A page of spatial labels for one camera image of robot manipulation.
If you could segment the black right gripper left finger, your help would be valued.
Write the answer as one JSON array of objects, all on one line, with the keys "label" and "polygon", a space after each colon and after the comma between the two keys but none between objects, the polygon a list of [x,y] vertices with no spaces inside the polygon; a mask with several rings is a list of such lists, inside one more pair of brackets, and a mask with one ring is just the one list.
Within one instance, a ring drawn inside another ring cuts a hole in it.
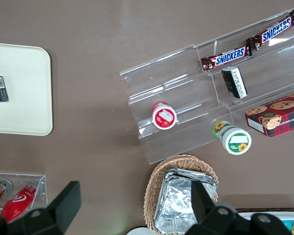
[{"label": "black right gripper left finger", "polygon": [[46,207],[7,223],[0,217],[0,235],[63,235],[81,208],[80,181],[71,181]]}]

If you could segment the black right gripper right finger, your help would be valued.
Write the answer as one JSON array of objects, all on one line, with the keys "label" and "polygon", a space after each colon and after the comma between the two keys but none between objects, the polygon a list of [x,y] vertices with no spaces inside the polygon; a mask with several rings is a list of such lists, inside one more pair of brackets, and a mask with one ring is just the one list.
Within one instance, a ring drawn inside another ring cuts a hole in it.
[{"label": "black right gripper right finger", "polygon": [[291,232],[276,216],[255,213],[250,220],[241,217],[235,208],[214,203],[199,181],[191,186],[192,208],[197,223],[187,235],[290,235]]}]

